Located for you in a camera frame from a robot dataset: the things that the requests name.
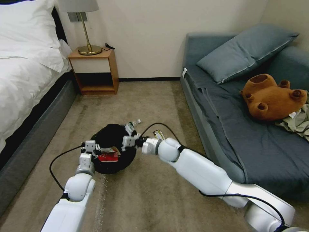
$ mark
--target gray pillow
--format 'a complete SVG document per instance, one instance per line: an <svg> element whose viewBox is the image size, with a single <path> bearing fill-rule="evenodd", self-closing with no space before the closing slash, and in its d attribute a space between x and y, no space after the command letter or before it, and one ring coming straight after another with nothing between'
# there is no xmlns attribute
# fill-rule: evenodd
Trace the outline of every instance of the gray pillow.
<svg viewBox="0 0 309 232"><path fill-rule="evenodd" d="M272 24L257 24L216 48L197 65L221 84L255 69L298 35Z"/></svg>

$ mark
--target gray sofa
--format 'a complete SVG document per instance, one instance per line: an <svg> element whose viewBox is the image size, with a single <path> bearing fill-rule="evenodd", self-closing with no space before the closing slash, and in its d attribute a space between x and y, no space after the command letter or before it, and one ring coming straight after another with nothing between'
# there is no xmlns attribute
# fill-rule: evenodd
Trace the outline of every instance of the gray sofa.
<svg viewBox="0 0 309 232"><path fill-rule="evenodd" d="M206 155L239 183L255 183L293 198L309 196L309 143L273 123L251 118L239 91L254 75L268 73L291 89L309 91L309 53L286 47L254 71L217 84L196 63L235 35L189 33L181 84Z"/></svg>

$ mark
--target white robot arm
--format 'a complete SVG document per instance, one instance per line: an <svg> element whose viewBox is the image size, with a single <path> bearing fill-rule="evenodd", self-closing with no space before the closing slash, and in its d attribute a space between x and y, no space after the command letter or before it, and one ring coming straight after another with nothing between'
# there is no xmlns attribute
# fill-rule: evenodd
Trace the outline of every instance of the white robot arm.
<svg viewBox="0 0 309 232"><path fill-rule="evenodd" d="M290 204L257 185L244 185L232 181L222 168L172 138L159 140L139 135L124 136L123 150L133 146L141 147L144 154L158 155L202 195L220 197L227 204L237 208L251 202L245 219L256 231L308 231L296 227L289 228L295 214L295 209ZM98 148L98 145L94 140L86 141L86 151L80 155L76 175L67 181L64 194L51 211L42 232L80 231L86 205L95 186L92 179L94 165L91 162L95 148Z"/></svg>
<svg viewBox="0 0 309 232"><path fill-rule="evenodd" d="M124 137L123 144L130 144L130 139L131 137ZM255 184L245 185L232 181L225 170L172 138L139 140L143 142L137 142L137 145L142 147L142 153L158 155L162 161L174 167L179 175L199 189L202 195L237 195L238 197L219 196L227 204L237 208L251 202L245 219L256 231L283 231L291 226L295 209L267 190ZM269 205L278 210L282 218Z"/></svg>

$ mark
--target beige carpet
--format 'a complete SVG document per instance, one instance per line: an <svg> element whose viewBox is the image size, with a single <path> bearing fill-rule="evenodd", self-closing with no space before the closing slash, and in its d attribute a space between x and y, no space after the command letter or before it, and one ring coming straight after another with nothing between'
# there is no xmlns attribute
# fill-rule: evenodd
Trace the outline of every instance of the beige carpet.
<svg viewBox="0 0 309 232"><path fill-rule="evenodd" d="M108 123L141 119L141 132L153 122L169 125L181 142L200 152L201 141L180 82L122 82L116 96L78 96L48 148L0 219L0 232L39 231L61 190L49 174L50 161L78 146ZM162 126L166 136L172 136ZM54 173L62 185L75 172L79 151L61 157ZM251 231L235 209L205 198L158 157L137 153L133 163L114 175L95 174L96 188L82 231ZM295 225L309 228L309 204L291 202Z"/></svg>

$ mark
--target red package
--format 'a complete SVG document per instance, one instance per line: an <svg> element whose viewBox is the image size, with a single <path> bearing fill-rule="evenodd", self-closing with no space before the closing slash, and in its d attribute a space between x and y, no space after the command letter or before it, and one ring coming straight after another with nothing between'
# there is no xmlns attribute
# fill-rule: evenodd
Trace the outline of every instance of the red package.
<svg viewBox="0 0 309 232"><path fill-rule="evenodd" d="M116 147L101 148L101 155L98 156L98 159L101 162L117 162L119 156L120 152Z"/></svg>

